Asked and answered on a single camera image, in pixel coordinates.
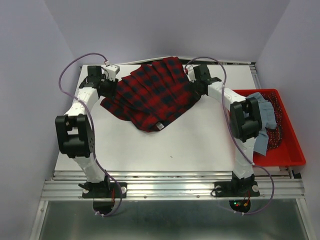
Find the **red navy plaid skirt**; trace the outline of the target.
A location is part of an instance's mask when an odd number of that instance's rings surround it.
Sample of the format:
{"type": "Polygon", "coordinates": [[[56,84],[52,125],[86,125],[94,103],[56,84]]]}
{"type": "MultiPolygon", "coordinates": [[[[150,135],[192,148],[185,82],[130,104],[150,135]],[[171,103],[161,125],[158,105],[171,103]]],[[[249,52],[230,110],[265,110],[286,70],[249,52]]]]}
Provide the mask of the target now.
{"type": "Polygon", "coordinates": [[[122,77],[114,99],[105,98],[100,105],[118,119],[150,133],[160,131],[157,123],[167,127],[199,100],[193,97],[180,59],[170,56],[141,64],[122,77]]]}

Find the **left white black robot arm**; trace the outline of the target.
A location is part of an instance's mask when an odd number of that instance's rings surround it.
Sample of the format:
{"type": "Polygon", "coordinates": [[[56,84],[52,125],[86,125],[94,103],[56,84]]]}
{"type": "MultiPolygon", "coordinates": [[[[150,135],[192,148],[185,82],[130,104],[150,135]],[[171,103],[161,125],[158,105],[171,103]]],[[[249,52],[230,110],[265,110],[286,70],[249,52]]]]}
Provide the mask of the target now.
{"type": "Polygon", "coordinates": [[[110,178],[97,163],[91,109],[100,97],[113,98],[120,67],[115,64],[89,65],[70,109],[55,118],[58,147],[73,159],[86,176],[80,184],[86,198],[103,198],[111,193],[110,178]]]}

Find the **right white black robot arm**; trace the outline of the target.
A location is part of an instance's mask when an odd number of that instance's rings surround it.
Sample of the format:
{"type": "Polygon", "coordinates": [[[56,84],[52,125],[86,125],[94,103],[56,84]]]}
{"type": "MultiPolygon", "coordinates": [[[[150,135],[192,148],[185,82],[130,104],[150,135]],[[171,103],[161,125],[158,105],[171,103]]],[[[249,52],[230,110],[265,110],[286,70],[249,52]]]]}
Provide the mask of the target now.
{"type": "Polygon", "coordinates": [[[259,103],[226,87],[226,81],[212,77],[207,65],[185,70],[196,97],[207,95],[222,105],[226,124],[235,145],[234,167],[229,181],[214,182],[213,194],[218,198],[260,195],[253,171],[254,146],[262,129],[259,103]]]}

